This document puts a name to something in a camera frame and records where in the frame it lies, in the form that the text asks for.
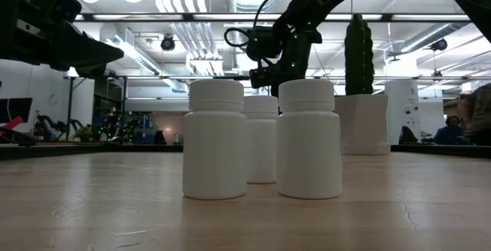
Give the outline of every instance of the white pot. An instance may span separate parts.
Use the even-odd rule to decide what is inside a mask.
[[[335,99],[341,121],[341,150],[346,155],[390,153],[387,95],[356,94]]]

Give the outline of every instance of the ceiling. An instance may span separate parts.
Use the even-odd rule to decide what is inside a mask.
[[[128,2],[128,0],[97,0],[89,3],[87,0],[80,0],[84,6],[84,12],[107,14],[107,13],[158,13],[155,0],[141,0],[139,2]],[[275,0],[271,10],[272,13],[282,13],[286,10],[291,0]],[[211,13],[230,12],[228,0],[204,0],[206,9]],[[404,13],[404,14],[463,14],[462,10],[453,0],[346,0],[336,7],[332,13],[362,12],[372,14],[385,13]],[[229,47],[224,39],[224,31],[232,27],[236,22],[210,22],[213,40],[219,55],[223,59],[222,69],[226,74],[232,71],[246,71],[255,68],[256,63],[250,61],[245,54]],[[187,50],[177,37],[176,48],[173,51],[163,51],[160,42],[164,34],[173,34],[175,31],[168,22],[114,22],[107,23],[106,26],[114,26],[119,33],[123,34],[127,29],[135,35],[135,46],[148,57],[151,61],[158,64],[158,68],[164,74],[189,75],[192,74],[186,67]],[[240,22],[240,25],[247,26],[251,23]],[[322,34],[323,43],[313,45],[309,58],[309,69],[307,75],[344,75],[344,37],[348,23],[345,22],[326,22],[319,25],[318,30]],[[394,76],[397,68],[404,69],[404,66],[414,66],[417,74],[431,75],[434,68],[449,68],[452,64],[459,62],[465,63],[470,58],[491,50],[489,42],[483,38],[479,30],[474,25],[467,25],[445,37],[449,47],[445,51],[438,51],[436,61],[433,60],[433,52],[419,50],[408,55],[398,57],[400,61],[391,62],[391,57],[387,52],[397,47],[398,44],[413,38],[422,31],[435,25],[432,22],[371,22],[372,38],[374,40],[376,74],[388,74],[388,69]],[[477,73],[486,70],[491,66],[491,58],[482,56],[480,60],[465,64],[460,68],[454,68],[444,75],[461,76]],[[113,64],[110,69],[121,75],[149,75],[145,73],[132,58],[127,56]],[[454,85],[453,89],[459,91],[461,81],[452,81],[448,85]]]

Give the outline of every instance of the black robotic arm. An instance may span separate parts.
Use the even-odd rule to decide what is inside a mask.
[[[246,32],[249,39],[253,39],[247,44],[247,55],[259,63],[258,68],[250,71],[252,87],[272,86],[272,95],[278,97],[278,86],[281,83],[305,78],[311,44],[322,42],[316,28],[343,1],[292,0],[272,29],[256,26],[256,15],[252,30]],[[488,41],[491,41],[491,0],[455,1]],[[282,56],[276,64],[271,64],[267,59],[277,57],[280,53]],[[268,62],[269,67],[263,68],[261,61]]]

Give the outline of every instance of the wooden table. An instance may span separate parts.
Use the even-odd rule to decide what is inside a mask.
[[[0,162],[0,250],[491,249],[491,160],[345,157],[333,200],[181,192],[182,154]]]

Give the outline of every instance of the green cactus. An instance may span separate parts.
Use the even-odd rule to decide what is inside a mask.
[[[374,42],[371,40],[371,29],[367,21],[363,21],[365,29],[365,94],[374,93]]]
[[[346,95],[365,93],[365,30],[360,14],[353,15],[346,39],[344,40],[346,59]]]

